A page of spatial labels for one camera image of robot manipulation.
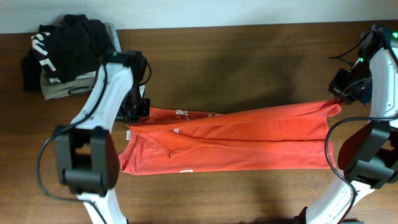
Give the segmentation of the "orange red t-shirt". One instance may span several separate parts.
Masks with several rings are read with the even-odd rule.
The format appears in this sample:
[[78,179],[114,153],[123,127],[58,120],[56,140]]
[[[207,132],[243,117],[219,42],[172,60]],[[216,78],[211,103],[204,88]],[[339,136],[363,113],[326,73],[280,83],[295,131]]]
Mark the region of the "orange red t-shirt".
[[236,170],[326,169],[333,145],[328,118],[332,100],[230,114],[151,108],[129,128],[119,155],[133,175]]

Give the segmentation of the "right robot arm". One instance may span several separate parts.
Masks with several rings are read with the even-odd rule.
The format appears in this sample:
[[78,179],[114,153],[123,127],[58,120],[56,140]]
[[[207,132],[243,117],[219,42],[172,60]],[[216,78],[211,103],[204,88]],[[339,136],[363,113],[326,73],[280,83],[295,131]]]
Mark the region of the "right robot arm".
[[347,223],[347,214],[365,196],[384,184],[397,182],[397,32],[374,24],[361,33],[358,60],[340,69],[329,92],[340,103],[358,101],[371,105],[369,116],[345,118],[345,123],[366,125],[341,146],[338,164],[330,168],[336,178],[311,206],[304,207],[291,223]]

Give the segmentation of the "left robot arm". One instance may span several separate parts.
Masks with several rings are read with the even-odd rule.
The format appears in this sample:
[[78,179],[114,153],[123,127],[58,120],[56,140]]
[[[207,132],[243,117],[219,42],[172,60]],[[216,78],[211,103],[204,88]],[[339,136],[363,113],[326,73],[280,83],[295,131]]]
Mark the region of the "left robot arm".
[[117,121],[148,118],[145,84],[152,69],[141,51],[109,52],[79,114],[55,132],[58,180],[83,202],[93,223],[127,223],[116,196],[119,159],[111,137]]

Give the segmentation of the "khaki folded garment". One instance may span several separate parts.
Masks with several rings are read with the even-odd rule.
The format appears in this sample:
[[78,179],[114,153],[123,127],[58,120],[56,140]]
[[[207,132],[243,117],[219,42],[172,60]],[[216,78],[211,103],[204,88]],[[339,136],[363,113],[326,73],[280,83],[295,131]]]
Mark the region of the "khaki folded garment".
[[85,93],[93,89],[95,82],[95,71],[77,76],[68,83],[62,83],[58,78],[47,78],[44,70],[40,73],[40,87],[45,100]]

